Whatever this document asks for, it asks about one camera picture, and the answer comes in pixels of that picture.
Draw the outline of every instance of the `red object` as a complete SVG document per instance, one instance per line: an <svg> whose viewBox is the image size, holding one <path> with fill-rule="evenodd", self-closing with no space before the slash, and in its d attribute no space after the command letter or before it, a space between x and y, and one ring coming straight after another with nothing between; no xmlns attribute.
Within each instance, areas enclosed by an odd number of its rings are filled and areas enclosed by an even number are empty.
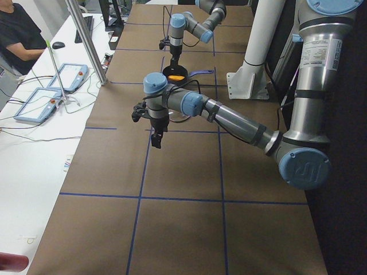
<svg viewBox="0 0 367 275"><path fill-rule="evenodd" d="M20 272L26 269L29 259L27 256L0 252L0 270Z"/></svg>

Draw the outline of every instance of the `black shirt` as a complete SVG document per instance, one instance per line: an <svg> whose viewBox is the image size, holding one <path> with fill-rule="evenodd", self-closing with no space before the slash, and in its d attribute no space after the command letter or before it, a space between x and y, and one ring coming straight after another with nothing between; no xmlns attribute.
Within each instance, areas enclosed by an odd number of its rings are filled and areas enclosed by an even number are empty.
<svg viewBox="0 0 367 275"><path fill-rule="evenodd" d="M0 11L0 52L10 65L14 66L20 73L27 74L36 60L23 61L6 49L9 45L19 42L27 50L46 48L41 30L23 7L14 3L13 13Z"/></svg>

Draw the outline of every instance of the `black mouse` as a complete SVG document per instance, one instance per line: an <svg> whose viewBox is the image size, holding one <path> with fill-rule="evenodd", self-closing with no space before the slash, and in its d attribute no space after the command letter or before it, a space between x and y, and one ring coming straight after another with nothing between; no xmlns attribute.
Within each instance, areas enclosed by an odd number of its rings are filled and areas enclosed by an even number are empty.
<svg viewBox="0 0 367 275"><path fill-rule="evenodd" d="M54 42L52 44L52 49L55 49L55 50L61 49L63 47L65 47L65 44L63 42Z"/></svg>

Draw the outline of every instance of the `white stand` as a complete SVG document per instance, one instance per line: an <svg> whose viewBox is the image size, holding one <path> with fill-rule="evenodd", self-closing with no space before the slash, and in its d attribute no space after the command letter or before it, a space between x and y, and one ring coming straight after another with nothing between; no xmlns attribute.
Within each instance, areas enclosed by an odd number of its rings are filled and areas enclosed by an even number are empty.
<svg viewBox="0 0 367 275"><path fill-rule="evenodd" d="M264 63L285 0L260 0L245 59L236 73L227 73L230 99L269 99Z"/></svg>

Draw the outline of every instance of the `metal pole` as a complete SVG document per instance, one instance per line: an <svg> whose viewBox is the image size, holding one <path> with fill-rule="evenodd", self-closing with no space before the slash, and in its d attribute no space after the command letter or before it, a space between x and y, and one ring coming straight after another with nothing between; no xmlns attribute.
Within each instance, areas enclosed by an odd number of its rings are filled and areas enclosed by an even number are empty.
<svg viewBox="0 0 367 275"><path fill-rule="evenodd" d="M79 9L79 5L76 0L65 0L68 5L68 10L70 12L71 17L73 18L76 29L78 30L81 40L84 44L85 50L91 60L92 66L98 76L98 79L101 85L105 85L107 83L106 74L101 66L100 60L98 58L97 51L93 45L92 38L89 35L87 26L85 25L83 15Z"/></svg>

